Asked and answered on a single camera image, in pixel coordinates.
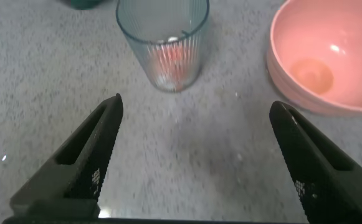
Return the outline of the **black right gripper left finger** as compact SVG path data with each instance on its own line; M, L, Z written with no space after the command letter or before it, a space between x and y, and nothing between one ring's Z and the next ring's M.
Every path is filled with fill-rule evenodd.
M5 223L95 223L123 117L120 94L102 101L11 197Z

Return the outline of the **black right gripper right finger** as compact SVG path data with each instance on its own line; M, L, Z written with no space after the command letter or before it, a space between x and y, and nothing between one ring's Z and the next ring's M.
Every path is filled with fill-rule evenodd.
M362 167L292 106L269 118L309 223L362 223Z

